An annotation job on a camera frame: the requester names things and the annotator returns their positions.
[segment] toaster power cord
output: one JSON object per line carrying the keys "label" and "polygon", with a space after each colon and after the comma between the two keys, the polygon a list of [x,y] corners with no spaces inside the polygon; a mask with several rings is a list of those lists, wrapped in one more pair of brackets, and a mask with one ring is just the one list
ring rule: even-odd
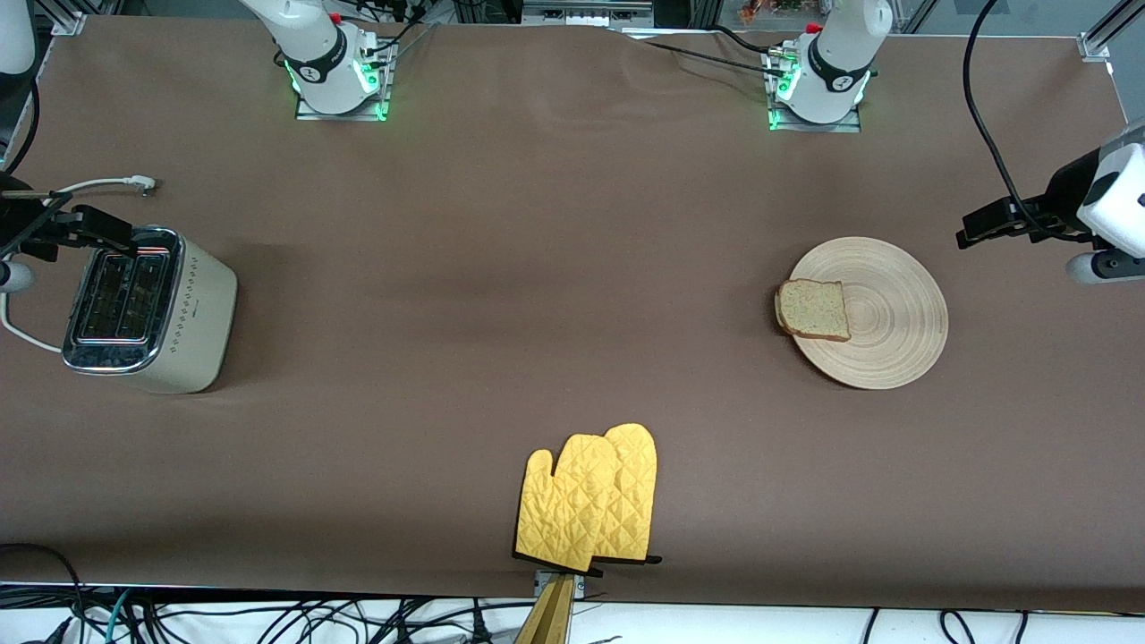
{"label": "toaster power cord", "polygon": [[[11,253],[8,253],[8,254],[3,256],[3,259],[0,260],[0,261],[8,261],[9,259],[11,259]],[[45,350],[45,351],[50,351],[50,352],[54,352],[54,353],[60,353],[61,352],[60,347],[49,345],[46,341],[38,340],[38,339],[33,338],[32,336],[29,336],[24,331],[21,331],[19,329],[17,329],[16,325],[13,324],[10,320],[8,320],[8,292],[7,291],[0,291],[0,323],[2,323],[3,328],[8,329],[9,331],[11,331],[13,335],[16,336],[17,338],[21,338],[23,340],[32,343],[33,345],[35,345],[35,346]]]}
{"label": "toaster power cord", "polygon": [[150,176],[143,176],[142,174],[133,174],[131,176],[110,176],[108,179],[90,179],[88,181],[80,181],[56,193],[78,193],[80,190],[87,190],[89,188],[97,188],[100,186],[134,186],[139,188],[140,194],[144,197],[151,195],[151,190],[159,187],[158,179],[151,179]]}

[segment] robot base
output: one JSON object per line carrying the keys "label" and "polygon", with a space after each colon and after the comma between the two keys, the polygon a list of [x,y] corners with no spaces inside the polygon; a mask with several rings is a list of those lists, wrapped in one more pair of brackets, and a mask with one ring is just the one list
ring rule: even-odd
{"label": "robot base", "polygon": [[796,73],[798,73],[798,56],[796,53],[796,41],[785,40],[781,47],[773,47],[767,54],[759,55],[764,63],[764,69],[777,69],[784,76],[764,76],[764,89],[767,94],[767,126],[771,129],[791,129],[796,132],[842,132],[854,134],[860,132],[859,108],[852,107],[851,111],[835,123],[819,124],[804,120],[796,116],[791,108],[782,102],[779,94],[787,91]]}
{"label": "robot base", "polygon": [[398,47],[395,44],[374,54],[371,64],[378,65],[378,69],[360,68],[363,86],[377,87],[377,89],[366,96],[358,107],[348,112],[340,115],[319,112],[302,99],[295,84],[294,94],[298,95],[298,104],[294,107],[294,118],[298,120],[386,120],[389,116],[389,99],[394,92],[394,66],[397,63]]}

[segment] white floor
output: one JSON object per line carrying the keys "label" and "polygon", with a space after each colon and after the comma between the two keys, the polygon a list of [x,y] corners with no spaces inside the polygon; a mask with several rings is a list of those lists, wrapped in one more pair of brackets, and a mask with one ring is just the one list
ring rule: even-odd
{"label": "white floor", "polygon": [[[485,625],[498,642],[510,639],[523,623],[528,608],[496,610],[498,603],[484,602]],[[277,604],[283,607],[289,604]],[[235,611],[260,606],[255,604],[196,604],[172,606],[176,610]],[[396,608],[397,602],[363,602],[362,607],[371,619],[385,620]],[[440,599],[433,602],[411,621],[426,621],[437,615],[472,606],[469,599]],[[167,623],[190,644],[253,644],[279,613],[254,613],[237,616],[179,615]],[[670,604],[598,604],[578,603],[574,607],[569,644],[600,644],[615,638],[617,644],[668,644],[672,642],[701,643],[766,643],[766,644],[860,644],[869,608],[782,608],[751,606],[686,606]],[[870,644],[942,644],[947,642],[938,623],[937,611],[882,611],[875,622]],[[977,644],[1010,644],[1014,642],[1019,615],[1016,613],[963,612]],[[23,644],[46,638],[68,616],[64,608],[34,608],[0,611],[0,644]],[[97,615],[101,621],[105,614]],[[460,627],[472,626],[468,615],[458,618]],[[958,644],[968,644],[953,618],[948,625]],[[305,621],[279,638],[279,643],[297,642]],[[126,631],[117,630],[117,636]],[[77,642],[78,627],[72,625],[64,642]],[[314,644],[353,644],[369,639],[361,629],[329,622],[314,633]],[[390,636],[387,643],[394,641]],[[418,644],[455,644],[467,641],[459,628],[426,629],[413,637]],[[87,642],[98,644],[102,637],[88,629]],[[1145,618],[1113,615],[1039,614],[1029,616],[1022,644],[1079,644],[1145,642]]]}

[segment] toaster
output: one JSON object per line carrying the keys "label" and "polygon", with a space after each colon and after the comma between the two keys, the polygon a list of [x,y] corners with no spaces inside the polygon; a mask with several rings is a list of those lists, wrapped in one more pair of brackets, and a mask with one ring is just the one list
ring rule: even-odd
{"label": "toaster", "polygon": [[194,393],[219,375],[235,273],[174,230],[132,229],[135,257],[92,253],[61,347],[79,374],[151,393]]}

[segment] yellow oven mitt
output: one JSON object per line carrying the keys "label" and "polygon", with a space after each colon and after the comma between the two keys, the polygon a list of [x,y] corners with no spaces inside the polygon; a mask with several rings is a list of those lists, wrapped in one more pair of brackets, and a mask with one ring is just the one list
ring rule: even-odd
{"label": "yellow oven mitt", "polygon": [[569,437],[555,472],[552,453],[534,451],[521,486],[515,552],[556,567],[587,572],[600,542],[618,469],[616,448],[602,437]]}
{"label": "yellow oven mitt", "polygon": [[619,466],[605,515],[597,557],[643,563],[652,536],[652,497],[656,490],[656,443],[643,425],[608,430]]}

